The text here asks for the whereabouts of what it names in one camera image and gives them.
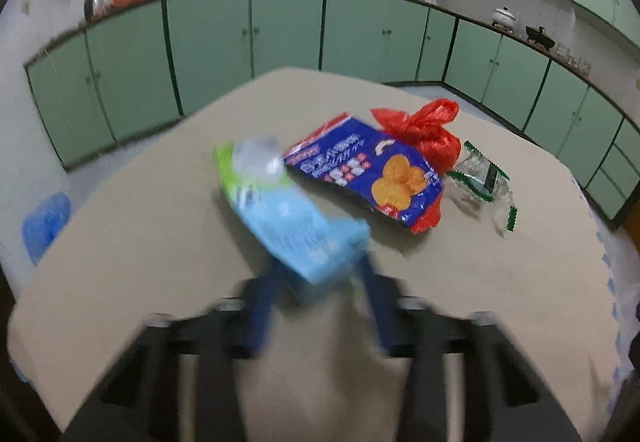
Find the cookie image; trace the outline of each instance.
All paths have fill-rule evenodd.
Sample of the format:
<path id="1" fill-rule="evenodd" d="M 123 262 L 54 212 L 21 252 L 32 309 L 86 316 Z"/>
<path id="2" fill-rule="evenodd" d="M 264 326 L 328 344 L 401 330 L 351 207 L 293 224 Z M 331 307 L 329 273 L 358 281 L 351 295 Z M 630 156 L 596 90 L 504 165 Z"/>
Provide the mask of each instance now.
<path id="1" fill-rule="evenodd" d="M 427 180 L 424 178 L 424 170 L 417 166 L 409 168 L 409 178 L 405 182 L 412 195 L 417 195 L 427 187 Z"/>
<path id="2" fill-rule="evenodd" d="M 382 178 L 394 182 L 406 182 L 409 180 L 409 160 L 404 155 L 394 155 L 386 161 L 382 169 Z"/>
<path id="3" fill-rule="evenodd" d="M 411 194 L 406 184 L 379 178 L 371 185 L 371 195 L 379 206 L 391 204 L 399 211 L 411 205 Z"/>

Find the drawer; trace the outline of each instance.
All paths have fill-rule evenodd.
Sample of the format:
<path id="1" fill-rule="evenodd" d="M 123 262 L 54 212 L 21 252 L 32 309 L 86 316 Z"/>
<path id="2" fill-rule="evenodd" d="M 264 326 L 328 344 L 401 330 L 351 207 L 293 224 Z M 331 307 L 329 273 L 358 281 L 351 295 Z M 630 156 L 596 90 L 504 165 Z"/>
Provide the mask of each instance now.
<path id="1" fill-rule="evenodd" d="M 587 186 L 587 193 L 610 220 L 613 220 L 625 203 L 625 198 L 602 170 L 598 170 L 594 175 L 593 180 Z"/>
<path id="2" fill-rule="evenodd" d="M 622 191 L 625 198 L 629 198 L 636 188 L 640 176 L 634 167 L 629 164 L 625 156 L 620 153 L 616 145 L 611 147 L 611 151 L 602 163 L 602 171 L 609 175 L 613 183 Z"/>
<path id="3" fill-rule="evenodd" d="M 625 119 L 615 140 L 620 151 L 640 171 L 640 133 Z"/>

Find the table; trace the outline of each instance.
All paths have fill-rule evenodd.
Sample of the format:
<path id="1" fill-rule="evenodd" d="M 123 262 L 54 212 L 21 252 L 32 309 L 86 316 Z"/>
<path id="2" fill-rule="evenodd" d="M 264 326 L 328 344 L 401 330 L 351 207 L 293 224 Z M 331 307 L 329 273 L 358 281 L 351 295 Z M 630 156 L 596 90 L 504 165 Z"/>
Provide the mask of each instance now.
<path id="1" fill-rule="evenodd" d="M 18 300 L 8 346 L 64 429 L 110 362 L 151 313 L 190 317 L 233 295 L 266 266 L 263 248 L 220 194 L 213 146 L 254 133 L 290 145 L 344 111 L 417 111 L 426 101 L 347 77 L 285 69 L 215 101 L 98 188 L 62 231 Z M 513 233 L 490 208 L 442 200 L 423 235 L 344 192 L 300 180 L 326 215 L 364 217 L 380 271 L 438 309 L 500 318 L 585 435 L 593 382 L 610 382 L 617 325 L 596 225 L 572 175 L 550 154 L 460 112 L 447 126 L 511 177 Z M 384 359 L 356 291 L 295 308 L 284 293 L 261 359 L 238 364 L 250 440 L 389 441 L 406 361 Z"/>

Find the red plastic bag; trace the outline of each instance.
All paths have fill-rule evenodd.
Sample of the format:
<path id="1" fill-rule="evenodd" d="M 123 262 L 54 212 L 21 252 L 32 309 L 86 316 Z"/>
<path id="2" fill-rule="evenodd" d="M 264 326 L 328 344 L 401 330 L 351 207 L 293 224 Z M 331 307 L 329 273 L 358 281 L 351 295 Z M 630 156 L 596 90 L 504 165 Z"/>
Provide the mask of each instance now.
<path id="1" fill-rule="evenodd" d="M 417 149 L 442 176 L 453 168 L 462 148 L 460 140 L 442 126 L 452 122 L 459 110 L 456 102 L 437 99 L 414 115 L 386 108 L 372 108 L 371 113 L 386 133 Z"/>

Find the snack package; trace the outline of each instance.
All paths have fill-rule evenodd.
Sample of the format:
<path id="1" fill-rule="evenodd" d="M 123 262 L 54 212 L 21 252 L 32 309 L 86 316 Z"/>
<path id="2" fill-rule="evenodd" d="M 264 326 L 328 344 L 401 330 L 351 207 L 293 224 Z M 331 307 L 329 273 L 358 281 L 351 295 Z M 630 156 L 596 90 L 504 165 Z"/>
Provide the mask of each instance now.
<path id="1" fill-rule="evenodd" d="M 442 185 L 415 149 L 341 114 L 284 154 L 284 162 L 309 177 L 347 188 L 412 233 L 440 220 Z"/>
<path id="2" fill-rule="evenodd" d="M 508 199 L 509 213 L 506 218 L 507 231 L 516 225 L 518 209 L 513 204 L 513 193 L 509 188 L 509 177 L 487 157 L 482 155 L 469 141 L 465 142 L 468 156 L 447 172 L 454 183 L 462 188 L 466 197 L 480 205 Z"/>
<path id="3" fill-rule="evenodd" d="M 369 244 L 364 220 L 325 219 L 287 176 L 274 137 L 215 149 L 223 193 L 260 243 L 288 269 L 283 277 L 308 303 L 351 276 Z"/>
<path id="4" fill-rule="evenodd" d="M 386 133 L 413 146 L 442 177 L 460 156 L 460 140 L 442 126 L 452 122 L 460 107 L 448 99 L 436 99 L 413 115 L 399 110 L 372 108 L 371 114 Z"/>

